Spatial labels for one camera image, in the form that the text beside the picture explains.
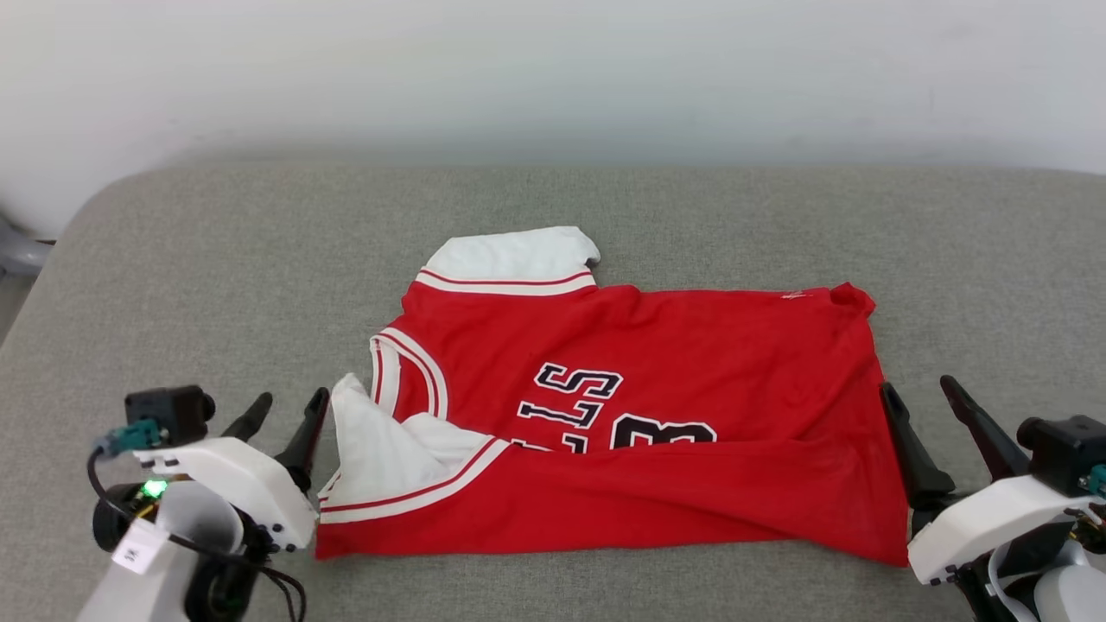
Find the black cable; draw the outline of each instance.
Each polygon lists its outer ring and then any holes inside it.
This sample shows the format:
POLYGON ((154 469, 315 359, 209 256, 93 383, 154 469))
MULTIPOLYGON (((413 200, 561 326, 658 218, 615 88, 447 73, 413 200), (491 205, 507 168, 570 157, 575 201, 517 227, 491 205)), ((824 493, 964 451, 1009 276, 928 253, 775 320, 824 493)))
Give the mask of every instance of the black cable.
MULTIPOLYGON (((123 516, 123 518, 127 519, 127 521, 134 520, 135 519, 134 514, 132 514, 126 508, 124 508, 123 506, 118 505, 114 499, 112 499, 111 497, 108 497, 107 496, 107 490, 104 490, 104 485, 100 483, 100 476, 96 475, 96 460, 100 459, 100 457, 102 455, 104 455, 104 448, 103 447, 96 447, 92 452, 92 455, 88 456, 88 463, 86 465, 87 466, 87 470, 88 470, 88 484, 92 485, 92 489, 95 490, 96 496, 100 497, 100 500, 102 500, 105 504, 107 504, 107 507, 109 507, 113 510, 115 510, 116 512, 118 512, 121 516, 123 516)), ((242 556, 236 556, 236 554, 225 553, 225 552, 222 552, 220 550, 217 550, 217 549, 212 549, 212 548, 209 548, 209 547, 202 547, 200 545, 197 545, 196 542, 192 542, 191 540, 188 540, 187 538, 182 538, 180 536, 177 536, 176 533, 169 533, 169 541, 173 542, 173 543, 175 543, 175 545, 181 546, 181 547, 184 547, 186 549, 196 551, 196 552, 198 552, 200 554, 206 554, 206 556, 213 557, 213 558, 216 558, 216 559, 218 559, 220 561, 225 561, 227 563, 234 563, 234 564, 239 564, 239 566, 246 566, 248 568, 252 568, 253 570, 257 570, 258 572, 260 572, 260 573, 264 574, 265 577, 268 577, 270 581, 273 581, 274 583, 278 583, 278 585, 285 592, 285 595, 288 595, 289 619, 290 620, 292 620, 293 622, 303 622, 304 619, 306 619, 306 616, 307 616, 307 592, 306 592, 306 590, 303 589, 303 583, 299 582, 292 576, 285 574, 284 572, 281 572, 280 570, 275 570, 273 568, 269 568, 268 566, 262 566, 262 564, 259 564, 259 563, 253 563, 252 561, 246 559, 242 556), (291 598, 291 594, 288 592, 286 588, 284 588, 284 585, 282 583, 280 583, 281 581, 285 582, 285 583, 288 583, 290 585, 292 585, 292 588, 296 592, 296 595, 300 597, 300 615, 299 616, 294 615, 294 611, 293 611, 293 608, 292 608, 292 598, 291 598)))

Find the red and white striped trim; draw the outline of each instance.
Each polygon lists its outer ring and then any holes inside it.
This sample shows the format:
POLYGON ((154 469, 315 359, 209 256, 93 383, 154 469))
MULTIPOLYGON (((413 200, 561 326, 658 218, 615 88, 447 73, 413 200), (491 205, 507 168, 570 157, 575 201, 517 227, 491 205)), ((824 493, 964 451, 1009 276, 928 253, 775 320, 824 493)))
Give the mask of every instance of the red and white striped trim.
POLYGON ((595 287, 595 277, 589 270, 552 280, 473 280, 442 277, 422 268, 419 270, 418 277, 415 277, 415 281, 442 291, 505 296, 557 296, 595 287))
POLYGON ((420 372, 426 381, 427 411, 439 419, 449 414, 449 395, 446 376, 434 357, 414 339, 398 329, 387 328, 373 335, 369 345, 373 354, 372 398, 380 408, 394 416, 399 396, 399 357, 403 356, 420 372))
POLYGON ((498 438, 490 438, 480 446, 469 458, 465 466, 448 478, 431 484, 419 490, 389 497, 365 501, 361 504, 346 504, 342 506, 330 506, 325 501, 320 502, 320 519, 322 525, 333 525, 338 522, 356 522, 358 520, 372 520, 409 512, 419 508, 425 508, 430 504, 440 501, 468 486, 477 478, 488 465, 490 465, 511 444, 498 438))

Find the robotic arm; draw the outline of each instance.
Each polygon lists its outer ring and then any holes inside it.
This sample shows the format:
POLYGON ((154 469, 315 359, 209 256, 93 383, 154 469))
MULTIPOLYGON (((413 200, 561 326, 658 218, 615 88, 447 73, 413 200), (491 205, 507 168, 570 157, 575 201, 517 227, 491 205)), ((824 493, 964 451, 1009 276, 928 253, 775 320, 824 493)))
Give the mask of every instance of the robotic arm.
POLYGON ((1083 415, 1030 418, 1018 443, 952 377, 941 388, 993 478, 957 494, 910 427, 890 384, 884 411, 914 509, 910 567, 922 583, 956 584, 979 622, 1092 622, 1106 615, 1106 425, 1083 415), (1033 452, 1026 457, 1019 444, 1033 452))
POLYGON ((314 533, 305 493, 327 391, 315 392, 275 457, 247 445, 272 405, 268 393, 215 438, 206 438, 215 402, 198 386, 135 393, 124 403, 128 425, 103 437, 88 459, 100 495, 93 535, 113 563, 79 621, 240 620, 259 573, 284 592, 290 619, 303 620, 303 587, 267 564, 314 533), (127 452, 164 479, 105 490, 96 463, 127 452), (285 583, 299 593, 299 616, 285 583))

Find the white sleeve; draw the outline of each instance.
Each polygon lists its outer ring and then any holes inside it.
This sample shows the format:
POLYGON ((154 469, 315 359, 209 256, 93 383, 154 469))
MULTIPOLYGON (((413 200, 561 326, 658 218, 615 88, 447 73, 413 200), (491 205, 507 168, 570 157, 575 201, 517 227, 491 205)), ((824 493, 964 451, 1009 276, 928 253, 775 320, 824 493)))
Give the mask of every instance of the white sleeve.
POLYGON ((420 276, 444 282, 550 283, 591 277, 599 250, 576 227, 452 238, 420 276))

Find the gray fabric surface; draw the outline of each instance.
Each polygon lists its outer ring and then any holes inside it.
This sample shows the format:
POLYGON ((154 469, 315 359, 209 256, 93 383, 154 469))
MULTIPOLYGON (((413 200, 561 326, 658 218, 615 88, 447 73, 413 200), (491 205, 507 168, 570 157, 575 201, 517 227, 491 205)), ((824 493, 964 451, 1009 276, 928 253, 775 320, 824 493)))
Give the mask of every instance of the gray fabric surface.
MULTIPOLYGON (((578 225, 603 284, 792 290, 851 280, 935 459, 988 478, 937 379, 1013 431, 1106 415, 1106 178, 1054 172, 240 166, 139 175, 70 226, 0 349, 0 618, 72 619, 108 557, 83 463, 122 400, 199 383, 226 423, 259 392, 275 450, 314 387, 447 238, 578 225)), ((336 466, 333 427, 316 484, 336 466)), ((794 494, 817 486, 817 474, 794 494)), ((818 508, 810 508, 818 519, 818 508)), ((968 620, 953 588, 803 542, 509 557, 278 556, 310 620, 968 620)), ((283 604, 261 582, 251 620, 283 604)))

